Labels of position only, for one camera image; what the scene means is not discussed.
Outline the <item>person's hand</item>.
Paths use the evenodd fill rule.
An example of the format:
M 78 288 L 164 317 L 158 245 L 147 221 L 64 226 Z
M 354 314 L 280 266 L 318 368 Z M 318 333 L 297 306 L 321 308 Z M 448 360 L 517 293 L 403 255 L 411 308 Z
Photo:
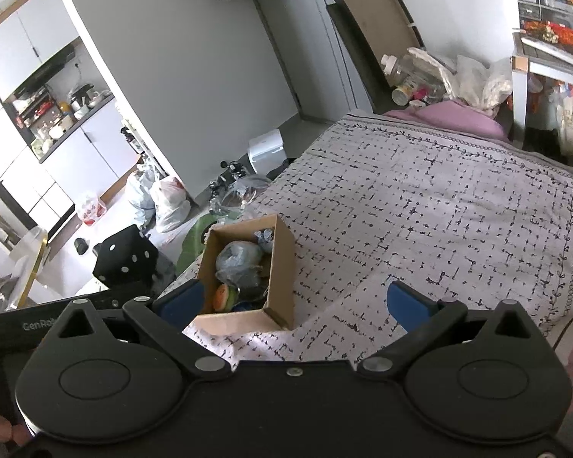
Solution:
M 22 447 L 26 445 L 32 436 L 26 426 L 12 425 L 4 417 L 0 416 L 0 442 L 15 442 L 16 445 Z

